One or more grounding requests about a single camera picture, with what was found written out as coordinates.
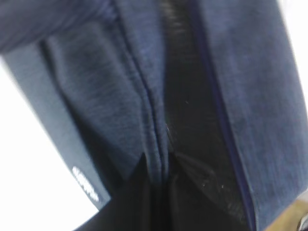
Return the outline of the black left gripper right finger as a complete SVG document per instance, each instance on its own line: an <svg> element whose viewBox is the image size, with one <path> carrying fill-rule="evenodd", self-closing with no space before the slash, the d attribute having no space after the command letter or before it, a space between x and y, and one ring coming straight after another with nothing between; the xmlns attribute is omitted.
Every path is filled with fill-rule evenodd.
<svg viewBox="0 0 308 231"><path fill-rule="evenodd" d="M180 155L169 156L169 220L172 231L246 231L238 204L229 207L211 169Z"/></svg>

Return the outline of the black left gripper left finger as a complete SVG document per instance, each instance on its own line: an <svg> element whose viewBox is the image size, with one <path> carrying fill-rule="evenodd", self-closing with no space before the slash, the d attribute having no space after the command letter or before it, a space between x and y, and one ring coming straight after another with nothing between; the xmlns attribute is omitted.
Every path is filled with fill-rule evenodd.
<svg viewBox="0 0 308 231"><path fill-rule="evenodd" d="M145 155L114 197L78 231L151 231L152 198Z"/></svg>

